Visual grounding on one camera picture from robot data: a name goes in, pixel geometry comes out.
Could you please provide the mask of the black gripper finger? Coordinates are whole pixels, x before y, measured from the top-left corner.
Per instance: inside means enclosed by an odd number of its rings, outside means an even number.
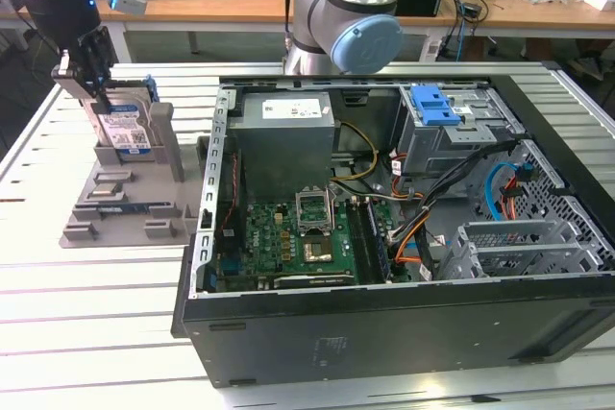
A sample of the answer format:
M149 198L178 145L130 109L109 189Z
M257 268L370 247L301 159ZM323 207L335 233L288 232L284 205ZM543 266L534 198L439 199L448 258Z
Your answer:
M81 84L89 97L96 115L107 114L110 101L106 94L106 81L111 78L111 68L116 64L116 54L107 28L97 28L78 41L77 55Z

